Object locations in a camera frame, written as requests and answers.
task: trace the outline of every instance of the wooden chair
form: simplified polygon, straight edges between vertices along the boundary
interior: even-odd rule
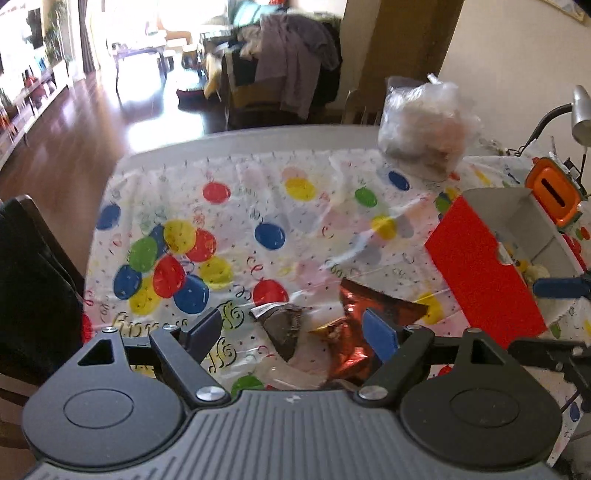
[[[382,96],[375,97],[360,90],[351,90],[347,95],[341,124],[379,125],[383,108]]]

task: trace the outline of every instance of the lamp shade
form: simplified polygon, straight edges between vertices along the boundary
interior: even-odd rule
[[[591,147],[591,98],[581,85],[573,92],[573,138],[584,147]]]

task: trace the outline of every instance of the metal screw head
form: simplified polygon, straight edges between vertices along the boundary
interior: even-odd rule
[[[217,401],[226,396],[226,391],[222,387],[201,387],[196,395],[201,401]]]
[[[379,385],[368,385],[367,387],[362,387],[357,392],[357,395],[364,400],[383,400],[388,396],[388,390]]]

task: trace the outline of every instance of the coffee table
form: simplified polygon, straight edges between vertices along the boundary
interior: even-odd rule
[[[127,57],[133,57],[141,54],[158,54],[160,57],[160,64],[158,69],[164,73],[166,78],[166,63],[164,61],[164,50],[166,50],[166,38],[163,35],[154,35],[153,37],[145,37],[137,42],[132,47],[119,46],[113,50],[113,58],[115,59],[115,69],[117,77],[115,79],[115,90],[119,92],[119,61]]]

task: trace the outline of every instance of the table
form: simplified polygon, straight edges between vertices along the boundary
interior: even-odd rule
[[[164,63],[164,50],[166,50],[166,38],[162,35],[154,35],[153,37],[146,37],[143,42],[138,43],[134,47],[117,48],[113,51],[113,59],[115,60],[115,70],[117,77],[115,79],[115,90],[119,92],[119,61],[127,57],[135,55],[157,53],[160,58],[160,65],[158,69],[167,76],[166,64]]]
[[[310,307],[307,332],[342,316],[343,276],[428,304],[420,322],[460,336],[468,323],[423,243],[461,191],[523,184],[531,162],[468,157],[448,180],[433,183],[393,166],[376,139],[374,127],[283,127],[124,158],[103,197],[86,277],[85,312],[94,327],[147,335],[217,306],[223,332],[202,365],[228,389],[276,354],[248,316],[254,304],[289,299]],[[559,319],[563,332],[585,322],[587,304]],[[290,365],[326,373],[325,350],[304,335]],[[560,404],[574,391],[560,374],[532,374]],[[565,412],[550,463],[574,431],[579,407],[580,399]]]

